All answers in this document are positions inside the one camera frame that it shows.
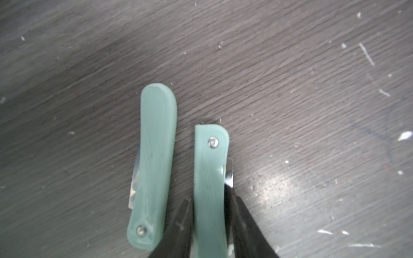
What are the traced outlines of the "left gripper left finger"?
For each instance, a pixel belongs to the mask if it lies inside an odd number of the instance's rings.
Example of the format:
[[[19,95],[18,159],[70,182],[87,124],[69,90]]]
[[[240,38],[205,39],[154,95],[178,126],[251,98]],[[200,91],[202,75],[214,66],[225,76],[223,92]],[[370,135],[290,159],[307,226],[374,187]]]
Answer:
[[[193,200],[186,198],[149,258],[189,258],[193,221]]]

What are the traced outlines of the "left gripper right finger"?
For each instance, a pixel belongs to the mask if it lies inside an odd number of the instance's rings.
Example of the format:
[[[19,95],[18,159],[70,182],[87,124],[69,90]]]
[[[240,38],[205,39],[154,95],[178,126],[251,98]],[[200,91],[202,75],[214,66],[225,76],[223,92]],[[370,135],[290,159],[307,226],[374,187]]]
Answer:
[[[228,185],[224,188],[224,214],[227,235],[232,235],[235,257],[279,257],[267,242],[242,198]]]

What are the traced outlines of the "teal folding knife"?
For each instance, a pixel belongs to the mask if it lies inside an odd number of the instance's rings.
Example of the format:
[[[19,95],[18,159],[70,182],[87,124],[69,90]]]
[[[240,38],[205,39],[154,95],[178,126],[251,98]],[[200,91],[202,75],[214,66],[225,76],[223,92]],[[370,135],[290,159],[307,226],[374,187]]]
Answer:
[[[195,126],[194,236],[196,258],[228,256],[225,174],[230,137],[217,124]]]
[[[140,142],[131,180],[127,228],[129,243],[154,250],[165,224],[177,126],[177,102],[162,83],[146,86],[140,96]]]

